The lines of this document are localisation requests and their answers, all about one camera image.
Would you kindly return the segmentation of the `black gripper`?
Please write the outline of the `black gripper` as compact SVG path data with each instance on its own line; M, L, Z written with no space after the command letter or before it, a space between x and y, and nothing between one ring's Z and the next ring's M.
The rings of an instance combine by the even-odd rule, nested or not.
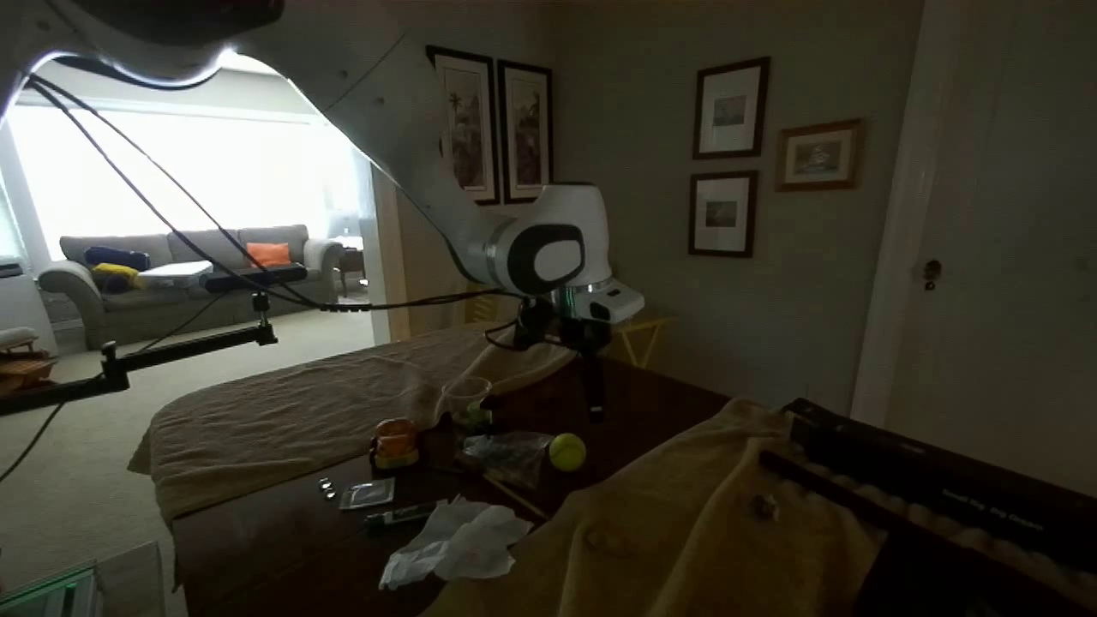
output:
M548 298L525 298L508 336L508 346L530 348L536 344L559 344L583 352L587 415L604 419L604 364L599 348L610 344L610 311L594 306L590 311L565 311Z

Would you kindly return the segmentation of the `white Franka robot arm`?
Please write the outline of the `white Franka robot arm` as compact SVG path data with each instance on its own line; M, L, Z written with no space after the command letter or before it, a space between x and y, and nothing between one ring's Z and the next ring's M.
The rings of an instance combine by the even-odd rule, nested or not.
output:
M482 210L442 159L442 86L387 0L0 0L5 105L45 62L143 90L197 90L224 50L282 73L436 226L463 279L520 300L515 346L594 352L644 307L614 279L604 192L548 186L520 211Z

